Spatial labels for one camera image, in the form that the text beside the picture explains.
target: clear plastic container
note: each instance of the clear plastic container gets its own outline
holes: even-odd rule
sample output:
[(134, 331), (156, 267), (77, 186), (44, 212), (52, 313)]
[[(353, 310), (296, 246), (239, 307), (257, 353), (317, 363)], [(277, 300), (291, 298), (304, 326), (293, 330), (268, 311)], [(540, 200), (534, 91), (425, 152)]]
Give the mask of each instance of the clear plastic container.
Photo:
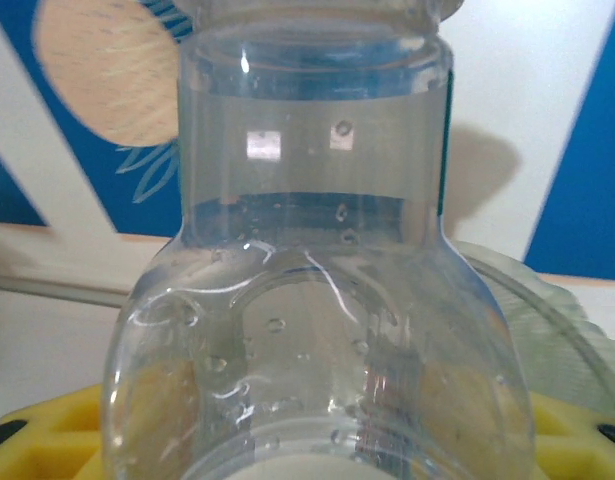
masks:
[(442, 233), (440, 0), (190, 11), (184, 221), (120, 314), (109, 478), (529, 478), (507, 325)]

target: blue panel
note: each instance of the blue panel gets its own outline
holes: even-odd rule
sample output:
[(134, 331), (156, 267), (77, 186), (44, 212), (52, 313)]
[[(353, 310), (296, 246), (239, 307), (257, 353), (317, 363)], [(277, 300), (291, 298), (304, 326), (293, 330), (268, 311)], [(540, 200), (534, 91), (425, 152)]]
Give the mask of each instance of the blue panel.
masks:
[(32, 22), (38, 3), (38, 0), (0, 0), (0, 23), (111, 221), (121, 233), (174, 235), (181, 224), (177, 154), (167, 158), (150, 156), (155, 149), (132, 151), (111, 144), (68, 111), (47, 82), (33, 52)]
[(526, 263), (615, 280), (615, 23)]
[(0, 163), (0, 223), (35, 225), (44, 227), (45, 222), (31, 206), (25, 194)]

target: water droplet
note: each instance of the water droplet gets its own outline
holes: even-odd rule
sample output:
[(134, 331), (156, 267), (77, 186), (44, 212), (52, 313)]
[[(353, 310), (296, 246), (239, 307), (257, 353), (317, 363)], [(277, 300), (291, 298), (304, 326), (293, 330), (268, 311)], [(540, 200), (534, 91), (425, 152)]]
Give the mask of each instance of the water droplet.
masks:
[(358, 355), (367, 355), (369, 353), (369, 345), (363, 340), (355, 340), (352, 346)]
[(347, 205), (345, 205), (344, 203), (341, 203), (338, 206), (338, 210), (336, 210), (336, 220), (338, 220), (339, 222), (344, 222), (345, 219), (347, 218)]
[(187, 327), (193, 327), (200, 321), (200, 313), (188, 301), (183, 301), (179, 305), (178, 314), (183, 319), (183, 324)]
[(358, 234), (351, 228), (348, 228), (340, 235), (340, 240), (345, 245), (354, 245), (358, 243)]
[(210, 372), (221, 373), (227, 368), (227, 360), (216, 356), (207, 357), (205, 360), (205, 367)]
[(280, 448), (280, 438), (278, 437), (261, 438), (260, 444), (265, 450), (278, 450)]
[(441, 475), (441, 471), (436, 465), (435, 462), (432, 462), (430, 459), (425, 459), (425, 470), (427, 470), (427, 477), (430, 479), (441, 479), (443, 478)]
[(353, 129), (354, 126), (349, 120), (342, 120), (336, 125), (336, 133), (341, 137), (346, 137)]
[(340, 430), (334, 430), (331, 432), (331, 443), (334, 445), (342, 445), (347, 440), (347, 434)]
[(282, 318), (272, 318), (267, 322), (267, 330), (269, 330), (271, 333), (280, 333), (285, 329), (286, 326), (287, 323), (285, 323)]
[(238, 393), (243, 397), (249, 393), (249, 390), (251, 390), (251, 386), (247, 382), (241, 383), (240, 387), (238, 387)]

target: table surface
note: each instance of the table surface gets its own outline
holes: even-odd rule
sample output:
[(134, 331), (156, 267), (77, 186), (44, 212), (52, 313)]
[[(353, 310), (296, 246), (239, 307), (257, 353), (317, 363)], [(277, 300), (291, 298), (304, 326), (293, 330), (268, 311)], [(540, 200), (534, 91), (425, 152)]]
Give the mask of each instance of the table surface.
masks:
[[(615, 284), (549, 278), (615, 340)], [(0, 291), (0, 417), (102, 380), (118, 310)]]

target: white surface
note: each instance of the white surface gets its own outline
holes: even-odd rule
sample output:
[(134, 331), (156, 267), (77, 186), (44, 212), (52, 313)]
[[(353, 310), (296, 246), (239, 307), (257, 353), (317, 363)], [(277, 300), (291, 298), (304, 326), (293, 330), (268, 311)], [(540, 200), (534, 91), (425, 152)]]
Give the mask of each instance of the white surface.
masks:
[[(615, 287), (562, 285), (615, 340)], [(117, 313), (0, 291), (0, 417), (101, 382)]]
[(354, 480), (389, 480), (391, 475), (347, 458), (324, 455), (292, 455), (257, 463), (229, 477), (229, 480), (285, 480), (291, 472), (294, 480), (353, 478)]

